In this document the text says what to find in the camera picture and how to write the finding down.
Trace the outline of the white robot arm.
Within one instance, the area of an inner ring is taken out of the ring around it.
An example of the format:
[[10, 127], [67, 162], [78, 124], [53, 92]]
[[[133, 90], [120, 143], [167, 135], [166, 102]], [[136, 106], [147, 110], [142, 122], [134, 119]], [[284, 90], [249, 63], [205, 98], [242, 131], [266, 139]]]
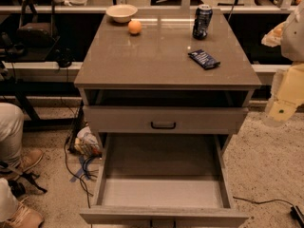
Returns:
[[268, 32], [261, 43], [272, 48], [280, 46], [281, 55], [292, 62], [288, 69], [275, 73], [271, 98], [265, 107], [264, 123], [281, 126], [304, 104], [304, 3]]

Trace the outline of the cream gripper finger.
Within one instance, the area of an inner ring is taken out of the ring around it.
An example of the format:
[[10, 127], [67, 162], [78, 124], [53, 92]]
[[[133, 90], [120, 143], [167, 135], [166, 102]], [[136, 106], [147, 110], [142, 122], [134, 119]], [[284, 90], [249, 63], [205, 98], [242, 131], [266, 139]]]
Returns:
[[285, 124], [296, 112], [296, 106], [286, 101], [270, 99], [265, 107], [263, 122], [266, 125], [279, 127]]

